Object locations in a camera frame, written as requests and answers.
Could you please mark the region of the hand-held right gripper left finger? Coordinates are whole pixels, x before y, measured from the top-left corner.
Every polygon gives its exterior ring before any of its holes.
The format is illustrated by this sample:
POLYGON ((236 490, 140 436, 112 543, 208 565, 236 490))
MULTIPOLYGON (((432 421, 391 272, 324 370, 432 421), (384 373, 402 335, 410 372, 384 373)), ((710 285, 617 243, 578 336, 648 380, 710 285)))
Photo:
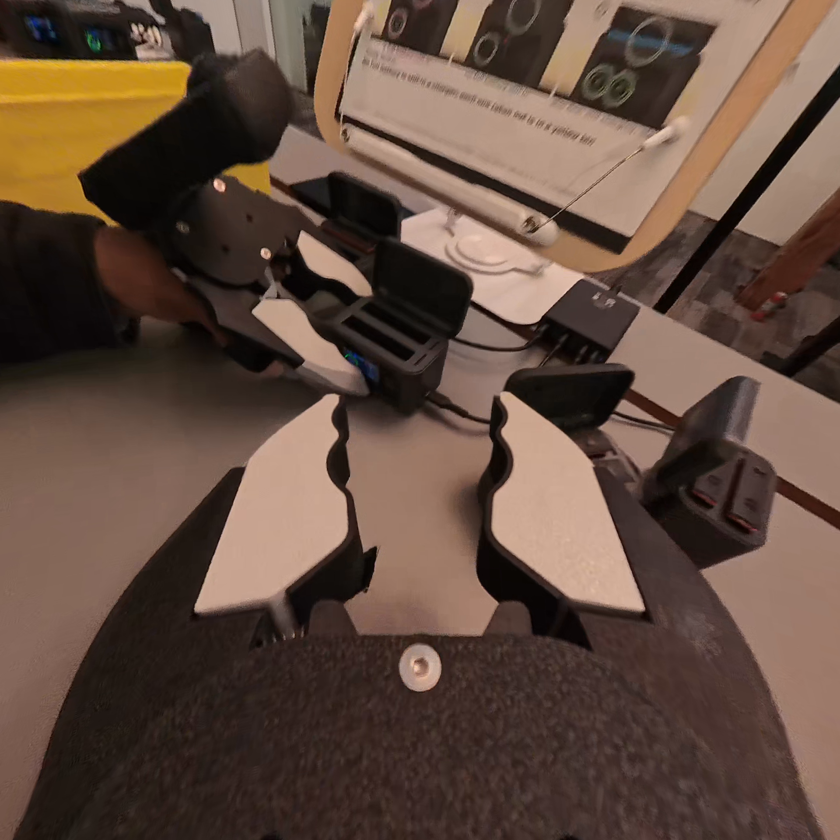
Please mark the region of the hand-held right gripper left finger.
POLYGON ((365 592, 375 550, 365 551, 349 491, 349 419, 326 395, 250 457, 194 613, 264 611, 279 636, 299 635, 321 601, 365 592))

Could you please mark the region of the person's left forearm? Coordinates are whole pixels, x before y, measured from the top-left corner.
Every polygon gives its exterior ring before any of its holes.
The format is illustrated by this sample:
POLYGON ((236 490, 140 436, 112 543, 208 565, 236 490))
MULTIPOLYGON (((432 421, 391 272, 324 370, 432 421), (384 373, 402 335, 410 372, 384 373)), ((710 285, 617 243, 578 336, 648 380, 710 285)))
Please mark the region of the person's left forearm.
POLYGON ((139 321, 110 297, 96 237, 106 224, 1 202, 1 363, 113 349, 137 338, 139 321))

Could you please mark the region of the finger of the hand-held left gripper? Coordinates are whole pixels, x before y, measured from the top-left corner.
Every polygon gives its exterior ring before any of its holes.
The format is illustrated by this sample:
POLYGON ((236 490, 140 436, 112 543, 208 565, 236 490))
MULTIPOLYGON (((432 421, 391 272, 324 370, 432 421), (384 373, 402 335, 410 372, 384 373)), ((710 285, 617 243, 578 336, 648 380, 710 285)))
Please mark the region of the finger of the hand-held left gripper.
POLYGON ((338 346, 315 330, 306 312, 290 299, 266 298, 253 316, 300 359, 291 365, 297 378, 323 392, 366 397, 370 389, 361 371, 338 346))
POLYGON ((309 233, 300 232, 297 239, 297 254, 305 267, 316 276, 339 283, 359 298, 373 296, 371 283, 355 264, 309 233))

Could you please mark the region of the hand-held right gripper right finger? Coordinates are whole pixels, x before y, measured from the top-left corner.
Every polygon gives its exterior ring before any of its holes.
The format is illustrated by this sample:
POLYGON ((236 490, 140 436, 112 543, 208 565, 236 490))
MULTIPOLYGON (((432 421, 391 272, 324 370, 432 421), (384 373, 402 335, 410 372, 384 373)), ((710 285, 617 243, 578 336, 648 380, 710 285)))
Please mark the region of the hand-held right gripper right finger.
POLYGON ((478 480, 476 574, 519 605, 535 636, 591 636, 598 623, 646 628, 641 586, 592 462, 523 399, 501 392, 478 480))

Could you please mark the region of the white round board stand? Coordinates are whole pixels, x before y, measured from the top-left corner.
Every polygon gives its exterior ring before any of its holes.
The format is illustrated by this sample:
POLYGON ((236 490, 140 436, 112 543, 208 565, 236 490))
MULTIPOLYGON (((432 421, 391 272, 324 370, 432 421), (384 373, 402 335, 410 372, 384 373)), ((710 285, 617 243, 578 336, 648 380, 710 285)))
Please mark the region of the white round board stand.
POLYGON ((522 274, 540 277, 551 265, 550 259, 535 256, 497 234, 464 234, 458 231, 464 215, 449 208, 444 221, 447 241, 444 251, 457 266, 468 272, 500 277, 522 274))

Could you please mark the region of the wooden sign board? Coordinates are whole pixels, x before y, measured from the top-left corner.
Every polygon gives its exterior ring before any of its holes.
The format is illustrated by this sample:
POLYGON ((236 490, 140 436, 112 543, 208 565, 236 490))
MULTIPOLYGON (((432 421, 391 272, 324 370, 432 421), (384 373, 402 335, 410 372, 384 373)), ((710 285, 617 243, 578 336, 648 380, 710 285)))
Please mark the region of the wooden sign board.
MULTIPOLYGON (((352 154, 340 137, 342 123, 339 105, 347 88, 348 68, 354 54, 356 24, 364 20, 363 6, 367 2, 333 2, 314 92, 314 108, 322 137, 336 151, 362 159, 393 175, 399 181, 422 187, 392 173, 384 166, 352 154)), ((700 141, 689 154, 670 187, 658 199, 635 236, 621 253, 599 248, 597 243, 560 229, 560 236, 548 248, 541 248, 514 234, 498 228, 492 222, 470 210, 453 206, 436 195, 442 203, 469 214, 493 228, 506 233, 556 263, 583 272, 601 271, 625 266, 658 245, 676 226, 697 194, 718 168, 730 148, 749 126, 753 116, 780 85, 789 66, 798 57, 809 38, 829 14, 834 2, 791 2, 781 21, 773 28, 764 46, 752 59, 718 115, 710 123, 700 141)))

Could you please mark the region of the black pole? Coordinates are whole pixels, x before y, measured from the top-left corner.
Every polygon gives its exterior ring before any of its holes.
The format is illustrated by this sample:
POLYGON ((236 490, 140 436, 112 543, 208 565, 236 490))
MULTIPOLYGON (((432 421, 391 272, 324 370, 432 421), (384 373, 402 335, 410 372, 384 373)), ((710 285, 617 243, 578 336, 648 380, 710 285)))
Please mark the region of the black pole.
POLYGON ((795 154, 811 137, 826 115, 839 100, 839 66, 826 79, 812 100, 803 109, 768 158, 753 174, 728 210, 713 225, 680 272, 667 286, 653 306, 655 312, 666 314, 687 291, 700 271, 739 226, 748 212, 766 193, 795 154))

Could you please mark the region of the wooden furniture leg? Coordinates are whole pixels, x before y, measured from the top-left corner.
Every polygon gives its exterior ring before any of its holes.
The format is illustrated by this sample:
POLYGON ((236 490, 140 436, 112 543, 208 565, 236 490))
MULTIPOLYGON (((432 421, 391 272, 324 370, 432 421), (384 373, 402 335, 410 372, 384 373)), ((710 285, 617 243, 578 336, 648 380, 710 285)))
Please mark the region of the wooden furniture leg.
POLYGON ((756 311, 778 292, 791 295, 802 290, 838 248, 839 210, 829 203, 741 290, 738 304, 756 311))

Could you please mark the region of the white clamp bar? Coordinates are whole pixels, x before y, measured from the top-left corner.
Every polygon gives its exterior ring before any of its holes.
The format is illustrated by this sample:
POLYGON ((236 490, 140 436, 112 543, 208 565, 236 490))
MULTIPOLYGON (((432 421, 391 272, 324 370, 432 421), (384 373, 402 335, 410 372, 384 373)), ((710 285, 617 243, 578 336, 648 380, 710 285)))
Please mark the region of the white clamp bar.
POLYGON ((484 186, 451 175, 395 143, 353 126, 343 127, 340 137, 352 154, 384 166, 426 192, 449 200, 454 207, 470 210, 533 245, 548 248, 560 236, 557 224, 543 214, 484 186))

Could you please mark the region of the black charging hub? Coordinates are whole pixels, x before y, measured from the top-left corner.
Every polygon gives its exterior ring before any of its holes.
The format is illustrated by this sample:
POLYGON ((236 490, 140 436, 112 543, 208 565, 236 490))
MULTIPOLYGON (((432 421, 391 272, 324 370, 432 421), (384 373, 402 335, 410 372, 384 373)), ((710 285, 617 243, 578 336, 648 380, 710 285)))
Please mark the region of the black charging hub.
POLYGON ((613 354, 641 308, 612 288, 578 280, 542 317, 552 356, 570 364, 601 364, 613 354))

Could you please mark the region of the black screen device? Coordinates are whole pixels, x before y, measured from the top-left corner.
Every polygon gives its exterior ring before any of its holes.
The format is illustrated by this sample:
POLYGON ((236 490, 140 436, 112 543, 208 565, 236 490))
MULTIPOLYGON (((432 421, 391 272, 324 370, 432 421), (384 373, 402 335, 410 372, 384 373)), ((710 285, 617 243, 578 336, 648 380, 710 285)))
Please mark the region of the black screen device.
POLYGON ((137 60, 132 23, 122 14, 71 11, 77 57, 82 60, 137 60))
POLYGON ((1 2, 2 56, 63 60, 76 56, 67 7, 52 1, 1 2))

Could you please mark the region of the person's left hand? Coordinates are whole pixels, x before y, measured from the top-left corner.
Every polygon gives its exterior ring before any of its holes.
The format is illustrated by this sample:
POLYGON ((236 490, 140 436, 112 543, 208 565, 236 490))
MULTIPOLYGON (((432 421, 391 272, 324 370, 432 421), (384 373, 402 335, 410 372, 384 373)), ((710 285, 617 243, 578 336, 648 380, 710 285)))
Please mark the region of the person's left hand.
POLYGON ((104 290, 128 315, 194 324, 206 330, 220 347, 227 346, 226 335, 201 299, 141 235, 121 227, 102 226, 95 235, 93 248, 104 290))

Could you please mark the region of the yellow storage bin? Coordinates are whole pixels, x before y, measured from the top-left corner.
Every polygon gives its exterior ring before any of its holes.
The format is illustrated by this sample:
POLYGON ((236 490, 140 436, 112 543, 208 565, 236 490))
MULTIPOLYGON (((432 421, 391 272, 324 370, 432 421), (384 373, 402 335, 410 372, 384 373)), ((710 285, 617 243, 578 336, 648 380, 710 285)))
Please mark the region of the yellow storage bin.
POLYGON ((77 174, 173 107, 177 61, 2 59, 2 200, 106 218, 77 174))

